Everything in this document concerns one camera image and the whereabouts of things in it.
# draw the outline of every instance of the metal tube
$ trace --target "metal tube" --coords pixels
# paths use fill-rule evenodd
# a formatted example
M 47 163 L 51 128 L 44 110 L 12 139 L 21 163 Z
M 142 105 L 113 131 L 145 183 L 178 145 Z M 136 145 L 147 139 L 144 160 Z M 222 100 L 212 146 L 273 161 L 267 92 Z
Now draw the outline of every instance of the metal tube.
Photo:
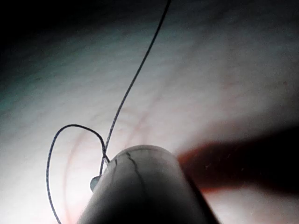
M 177 159 L 148 145 L 130 147 L 109 163 L 78 224 L 217 224 Z

